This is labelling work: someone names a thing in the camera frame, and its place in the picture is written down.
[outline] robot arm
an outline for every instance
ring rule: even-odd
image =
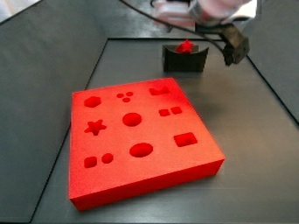
[[[191,32],[207,39],[221,50],[226,65],[238,64],[249,55],[249,38],[233,24],[257,16],[258,0],[153,0],[154,15],[149,15],[126,0],[119,0],[158,24]],[[186,27],[195,26],[195,32]],[[219,44],[206,36],[218,34],[226,43]]]
[[[258,0],[153,0],[154,17],[174,25],[215,27],[257,16]]]

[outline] gray table surface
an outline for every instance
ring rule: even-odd
[[[173,76],[227,156],[219,174],[81,213],[69,137],[33,223],[299,222],[298,125],[258,71],[211,47],[203,73],[165,73],[163,44],[178,41],[110,40],[89,88]]]

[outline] rectangular hole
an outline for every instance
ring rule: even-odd
[[[177,145],[179,147],[185,147],[187,145],[198,143],[198,139],[191,132],[186,133],[186,134],[182,134],[179,136],[174,136],[174,141],[177,142]]]

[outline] red block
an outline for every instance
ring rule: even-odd
[[[174,79],[73,97],[70,200],[81,211],[218,173],[225,155]]]

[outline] small round hole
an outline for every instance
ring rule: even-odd
[[[123,102],[130,102],[130,101],[131,101],[130,98],[123,99]]]
[[[154,146],[150,143],[139,143],[130,149],[130,154],[135,158],[147,157],[154,152]]]
[[[110,164],[114,161],[114,155],[111,153],[107,153],[103,157],[102,157],[102,162],[105,164]]]
[[[143,121],[143,117],[138,113],[129,113],[123,117],[123,123],[129,127],[135,127]]]
[[[134,95],[133,92],[127,92],[127,93],[126,93],[126,96],[133,96],[133,95]]]

